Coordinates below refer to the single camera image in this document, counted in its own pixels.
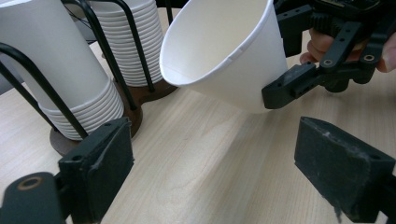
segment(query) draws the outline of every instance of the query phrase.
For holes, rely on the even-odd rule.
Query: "white paper cup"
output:
[[[109,95],[104,89],[113,84],[60,1],[0,0],[0,30],[0,42],[29,57],[77,119],[120,118],[118,111],[97,107],[101,105],[101,96]],[[70,133],[64,135],[68,138],[77,136],[71,139],[81,140],[32,76],[16,65],[40,108],[55,126],[60,124],[59,131]],[[113,99],[114,104],[122,104],[118,93]],[[96,107],[100,113],[93,114]],[[100,125],[101,122],[95,122],[87,133]]]
[[[170,84],[267,111],[262,88],[287,70],[273,1],[190,0],[165,35],[160,67]]]
[[[136,12],[139,10],[142,10],[146,7],[149,7],[153,4],[153,0],[124,0],[124,2],[130,7],[132,12]],[[115,15],[115,16],[120,16],[124,15],[124,11],[122,8],[115,4],[115,3],[110,3],[110,2],[91,2],[91,6],[93,11],[100,15],[100,16],[105,16],[105,15]]]

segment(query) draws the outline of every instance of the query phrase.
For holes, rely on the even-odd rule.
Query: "black clamp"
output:
[[[379,211],[396,223],[396,160],[319,119],[303,117],[295,164],[318,192],[353,222],[374,223]]]
[[[332,35],[334,41],[318,67],[313,63],[294,65],[262,89],[264,105],[268,109],[281,108],[317,85],[327,91],[340,92],[347,89],[350,79],[359,84],[368,83],[381,58],[384,44],[396,31],[396,1],[366,1],[371,5],[357,6],[353,5],[354,1],[352,6],[335,0],[308,2],[291,10],[290,7],[282,7],[281,3],[289,3],[286,0],[276,3],[286,56],[301,52],[302,32],[309,28]],[[360,58],[346,62],[353,47],[365,38],[368,38],[368,43]]]
[[[131,122],[105,123],[59,160],[60,173],[24,176],[6,189],[0,223],[97,223],[134,165]]]

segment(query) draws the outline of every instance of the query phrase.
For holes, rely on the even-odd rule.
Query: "screw hole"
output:
[[[82,159],[82,156],[74,156],[72,158],[72,161],[81,161],[81,159]]]
[[[18,189],[19,190],[28,190],[28,189],[34,189],[35,187],[39,186],[41,184],[41,181],[43,179],[40,176],[33,176],[28,179],[23,180],[19,185]]]
[[[325,60],[325,61],[324,61],[324,64],[326,64],[326,65],[330,65],[330,64],[332,64],[332,60],[330,60],[330,59],[328,59],[328,60]]]
[[[374,154],[370,155],[370,158],[373,159],[373,160],[380,160],[381,159],[381,157],[379,157],[377,155],[374,155]]]
[[[374,59],[375,59],[375,56],[374,56],[374,55],[371,55],[371,54],[368,54],[368,55],[365,55],[365,56],[364,56],[364,60],[367,61],[367,62],[371,62],[371,61],[373,61]]]

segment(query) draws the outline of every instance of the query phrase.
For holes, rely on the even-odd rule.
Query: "wire cup holder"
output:
[[[153,83],[146,56],[143,51],[143,47],[140,41],[139,33],[134,22],[134,15],[129,9],[128,5],[122,0],[92,0],[96,2],[108,2],[119,5],[125,13],[127,21],[129,23],[134,43],[138,52],[140,62],[142,63],[144,75],[147,81],[147,86],[132,87],[127,86],[125,80],[120,71],[120,67],[116,61],[116,58],[109,46],[106,39],[105,33],[100,25],[98,18],[96,17],[91,6],[86,0],[61,0],[64,5],[72,4],[80,7],[96,37],[96,40],[101,48],[103,55],[108,63],[108,66],[114,77],[114,84],[124,104],[124,117],[128,117],[132,122],[131,125],[131,137],[134,137],[137,133],[143,119],[143,111],[141,105],[146,102],[155,101],[167,96],[177,89],[177,87],[168,84],[165,80],[160,80]],[[167,19],[169,24],[172,23],[172,7],[182,8],[188,2],[188,0],[176,0],[174,4],[171,4],[171,0],[156,0],[157,7],[166,7]],[[29,59],[23,52],[12,46],[0,43],[0,52],[6,54],[8,57],[18,62],[30,76],[38,83],[43,91],[48,95],[51,101],[59,108],[65,118],[70,122],[73,128],[77,131],[81,139],[84,139],[89,134],[84,130],[82,125],[79,123],[75,115],[70,111],[67,105],[64,103],[62,98],[56,92],[55,89],[46,80],[45,76],[35,66],[35,63]],[[50,119],[43,113],[39,108],[38,102],[35,100],[28,90],[26,90],[22,84],[11,74],[11,72],[0,62],[0,73],[6,78],[6,80],[22,95],[22,97],[37,111],[37,113],[51,126],[49,134],[49,140],[54,149],[61,155],[67,154],[72,148],[78,145],[79,141],[71,140],[63,136],[50,121]]]

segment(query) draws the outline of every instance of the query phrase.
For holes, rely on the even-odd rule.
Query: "light wood surface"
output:
[[[108,72],[97,44],[92,49]],[[376,72],[366,85],[350,83],[338,94],[317,87],[260,115],[187,89],[146,103],[132,139],[135,165],[102,223],[337,223],[294,165],[300,116],[329,121],[396,157],[395,87],[396,72]],[[50,126],[15,90],[0,96],[0,117],[1,195],[19,177],[59,171]]]

